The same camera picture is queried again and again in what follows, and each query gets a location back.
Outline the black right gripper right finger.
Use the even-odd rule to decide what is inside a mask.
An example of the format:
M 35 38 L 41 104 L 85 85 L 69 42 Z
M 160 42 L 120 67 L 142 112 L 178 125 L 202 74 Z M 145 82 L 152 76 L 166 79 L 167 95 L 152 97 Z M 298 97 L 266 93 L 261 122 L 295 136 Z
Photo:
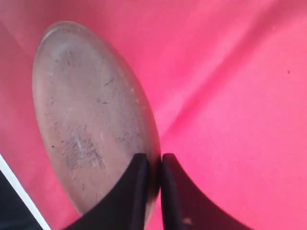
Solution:
M 165 230 L 249 230 L 212 202 L 190 179 L 176 156 L 162 157 L 161 206 Z

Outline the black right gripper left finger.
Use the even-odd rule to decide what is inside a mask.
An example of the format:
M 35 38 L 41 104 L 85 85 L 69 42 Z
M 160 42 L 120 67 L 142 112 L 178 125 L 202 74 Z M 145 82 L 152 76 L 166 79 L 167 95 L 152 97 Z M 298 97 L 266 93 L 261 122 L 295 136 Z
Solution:
M 148 160 L 135 154 L 111 191 L 67 230 L 142 230 L 148 196 Z

